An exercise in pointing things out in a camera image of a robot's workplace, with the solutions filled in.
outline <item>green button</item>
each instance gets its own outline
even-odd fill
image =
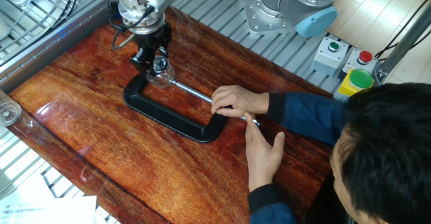
[[[338,44],[338,43],[336,43],[336,42],[331,42],[331,43],[329,44],[329,46],[328,46],[328,49],[329,49],[331,52],[337,52],[337,51],[338,51],[338,49],[339,49],[339,44]]]
[[[357,87],[368,88],[374,83],[371,74],[363,69],[355,69],[350,73],[350,81]]]

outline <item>yellow container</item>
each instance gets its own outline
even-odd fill
[[[355,82],[352,82],[352,73],[354,73]],[[350,69],[337,91],[340,94],[352,96],[363,89],[371,88],[373,83],[374,79],[369,72],[363,69]]]

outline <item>red button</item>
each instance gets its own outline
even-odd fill
[[[370,52],[368,52],[368,51],[362,51],[362,52],[359,54],[359,59],[360,59],[362,62],[366,63],[366,62],[369,62],[369,61],[371,61],[371,60],[372,60],[372,55],[371,55],[371,53],[370,53]]]

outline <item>clear glass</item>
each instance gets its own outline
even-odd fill
[[[21,116],[21,106],[0,90],[0,126],[10,126]]]
[[[167,88],[170,86],[170,81],[175,77],[175,69],[169,64],[166,69],[159,73],[147,73],[147,80],[157,87]]]

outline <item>reddish wood surface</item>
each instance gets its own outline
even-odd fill
[[[170,61],[176,79],[210,96],[221,85],[255,92],[327,93],[173,9]],[[113,51],[104,25],[27,80],[11,97],[24,108],[10,130],[121,223],[246,223],[245,122],[198,144],[128,108],[123,89],[137,74],[136,45]],[[175,87],[144,94],[207,122],[210,105]],[[329,172],[330,147],[259,118],[263,134],[286,133],[275,185],[299,221]]]

